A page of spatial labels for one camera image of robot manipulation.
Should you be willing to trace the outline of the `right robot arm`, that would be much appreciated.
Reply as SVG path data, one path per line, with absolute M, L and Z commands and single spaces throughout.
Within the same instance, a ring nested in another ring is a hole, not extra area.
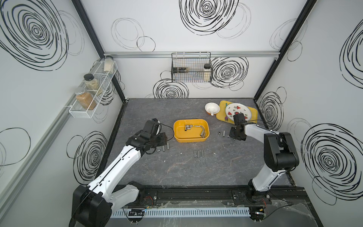
M 299 165 L 296 146 L 289 132 L 268 130 L 245 120 L 241 113 L 233 116 L 235 126 L 231 128 L 229 137 L 245 141 L 252 137 L 263 143 L 264 166 L 248 183 L 246 198 L 250 203 L 264 199 L 271 186 L 285 173 Z

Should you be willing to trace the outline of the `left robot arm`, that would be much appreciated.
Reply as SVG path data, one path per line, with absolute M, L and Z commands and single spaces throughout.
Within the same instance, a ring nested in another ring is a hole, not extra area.
M 118 191 L 115 188 L 128 170 L 149 154 L 150 149 L 167 144 L 167 136 L 161 129 L 158 119 L 146 121 L 144 128 L 128 138 L 119 155 L 95 180 L 75 189 L 70 227 L 76 223 L 84 227 L 104 227 L 115 211 L 138 199 L 141 187 L 136 183 Z

